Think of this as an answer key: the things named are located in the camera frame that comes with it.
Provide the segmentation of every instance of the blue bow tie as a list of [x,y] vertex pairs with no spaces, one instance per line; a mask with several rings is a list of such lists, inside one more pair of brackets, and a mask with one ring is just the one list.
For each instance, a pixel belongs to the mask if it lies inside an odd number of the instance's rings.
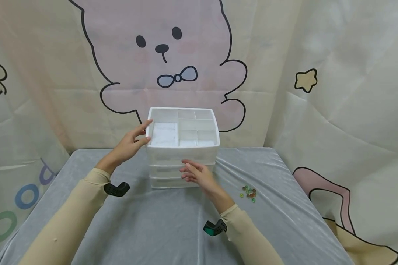
[[160,75],[156,80],[158,85],[163,88],[168,88],[174,84],[174,82],[179,83],[181,81],[192,82],[198,78],[198,71],[194,66],[185,67],[181,73],[172,75]]

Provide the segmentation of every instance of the beige sleeve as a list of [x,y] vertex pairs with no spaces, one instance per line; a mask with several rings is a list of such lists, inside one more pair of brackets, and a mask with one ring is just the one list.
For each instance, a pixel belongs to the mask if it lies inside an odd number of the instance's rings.
[[93,168],[43,227],[19,264],[71,264],[88,226],[108,196],[103,186],[109,182],[107,172]]
[[273,246],[237,204],[221,217],[227,225],[228,240],[236,246],[245,265],[283,265]]

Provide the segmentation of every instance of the bear mouth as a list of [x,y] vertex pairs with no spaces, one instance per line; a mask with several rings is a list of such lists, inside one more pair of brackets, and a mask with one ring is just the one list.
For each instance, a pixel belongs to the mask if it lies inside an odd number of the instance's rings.
[[167,63],[167,61],[165,59],[165,53],[162,53],[162,59],[164,60],[165,63]]

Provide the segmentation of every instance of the finger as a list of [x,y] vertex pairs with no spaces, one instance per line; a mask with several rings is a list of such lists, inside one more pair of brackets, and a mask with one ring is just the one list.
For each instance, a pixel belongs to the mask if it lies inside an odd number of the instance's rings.
[[183,164],[187,164],[187,163],[188,163],[188,164],[190,164],[190,165],[193,165],[193,166],[194,166],[195,168],[197,168],[199,171],[201,171],[202,168],[205,167],[205,165],[196,163],[196,162],[191,161],[191,160],[189,160],[189,159],[183,159],[181,162],[182,162]]
[[180,172],[190,172],[187,167],[180,168]]
[[189,163],[186,163],[186,167],[195,176],[199,176],[201,173],[196,167],[193,167],[193,165],[190,165]]
[[189,173],[184,173],[183,175],[181,175],[181,178],[182,179],[185,179],[185,178],[196,178],[196,176],[194,176],[194,174],[193,173],[191,173],[191,172],[189,172]]
[[137,147],[137,149],[140,149],[140,147],[144,146],[145,144],[147,144],[148,142],[150,142],[150,136],[144,137],[142,139],[138,139],[137,142],[135,142],[135,146]]
[[137,137],[137,136],[140,136],[140,135],[145,135],[146,134],[146,131],[140,131],[140,132],[138,132],[136,135],[134,135],[134,137]]
[[197,179],[194,179],[194,178],[186,178],[186,181],[187,182],[194,182],[194,183],[198,183],[198,180]]
[[151,124],[153,122],[153,120],[146,120],[145,122],[143,122],[141,125],[137,126],[134,130],[132,130],[132,134],[133,135],[139,135],[138,133],[140,133],[141,131],[146,130],[146,127],[149,126],[149,124]]

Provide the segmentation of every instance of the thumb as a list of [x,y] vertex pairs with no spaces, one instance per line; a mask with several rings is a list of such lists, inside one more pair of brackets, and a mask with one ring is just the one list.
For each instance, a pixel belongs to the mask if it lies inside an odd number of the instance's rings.
[[144,146],[145,144],[147,144],[150,141],[150,136],[144,137],[140,140],[138,140],[137,142],[135,142],[135,146],[140,149],[140,147]]
[[193,165],[190,165],[189,163],[186,164],[186,167],[196,177],[198,177],[201,173],[197,168],[193,167]]

